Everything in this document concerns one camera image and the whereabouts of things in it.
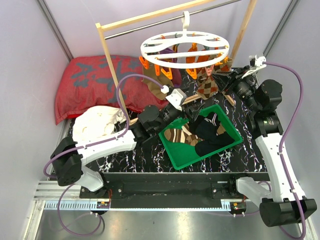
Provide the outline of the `white round clip hanger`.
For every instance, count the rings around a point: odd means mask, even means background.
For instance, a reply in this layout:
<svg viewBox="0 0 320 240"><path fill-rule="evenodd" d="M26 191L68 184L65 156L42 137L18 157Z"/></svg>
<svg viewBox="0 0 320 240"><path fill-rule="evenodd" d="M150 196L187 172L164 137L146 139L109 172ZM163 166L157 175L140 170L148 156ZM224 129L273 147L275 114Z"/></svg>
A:
<svg viewBox="0 0 320 240"><path fill-rule="evenodd" d="M142 42L139 60L145 68L149 63L168 69L212 68L228 56L230 44L225 38L188 30L189 12L184 11L183 16L182 30L157 34ZM171 48L175 53L160 54L165 48Z"/></svg>

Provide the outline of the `black white-striped sock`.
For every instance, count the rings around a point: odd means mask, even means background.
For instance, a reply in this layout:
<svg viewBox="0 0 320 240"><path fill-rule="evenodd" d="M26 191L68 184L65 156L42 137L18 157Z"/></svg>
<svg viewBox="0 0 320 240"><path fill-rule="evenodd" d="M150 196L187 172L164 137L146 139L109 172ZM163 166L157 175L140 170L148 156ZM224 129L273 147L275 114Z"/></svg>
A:
<svg viewBox="0 0 320 240"><path fill-rule="evenodd" d="M205 136L217 134L220 123L218 114L210 112L207 116L199 115L194 122L188 125L192 134L204 138Z"/></svg>

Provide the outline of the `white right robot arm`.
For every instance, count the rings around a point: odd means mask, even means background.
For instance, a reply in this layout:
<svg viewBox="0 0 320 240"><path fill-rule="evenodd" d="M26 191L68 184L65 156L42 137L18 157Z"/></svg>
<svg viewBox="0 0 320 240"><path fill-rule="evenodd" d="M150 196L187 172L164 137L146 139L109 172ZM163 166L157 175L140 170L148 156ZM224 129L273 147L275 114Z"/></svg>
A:
<svg viewBox="0 0 320 240"><path fill-rule="evenodd" d="M301 224L317 210L317 204L300 187L285 148L285 132L276 113L283 87L273 79L256 86L256 71L248 66L237 68L217 75L215 81L220 91L233 92L250 110L248 130L264 158L271 189L246 176L229 183L227 192L235 199L249 198L268 227Z"/></svg>

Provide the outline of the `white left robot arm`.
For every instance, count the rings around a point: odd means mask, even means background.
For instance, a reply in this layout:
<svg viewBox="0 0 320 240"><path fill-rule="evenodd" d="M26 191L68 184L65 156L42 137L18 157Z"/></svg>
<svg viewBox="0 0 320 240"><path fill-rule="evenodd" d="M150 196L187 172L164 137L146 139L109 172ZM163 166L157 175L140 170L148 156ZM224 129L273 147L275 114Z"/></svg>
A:
<svg viewBox="0 0 320 240"><path fill-rule="evenodd" d="M60 187L79 185L88 189L95 197L103 198L108 186L102 174L87 167L87 164L103 156L131 151L158 135L176 118L195 121L201 107L182 105L175 108L168 104L159 110L154 105L147 106L137 117L137 121L98 142L80 145L72 137L65 137L50 157L54 176Z"/></svg>

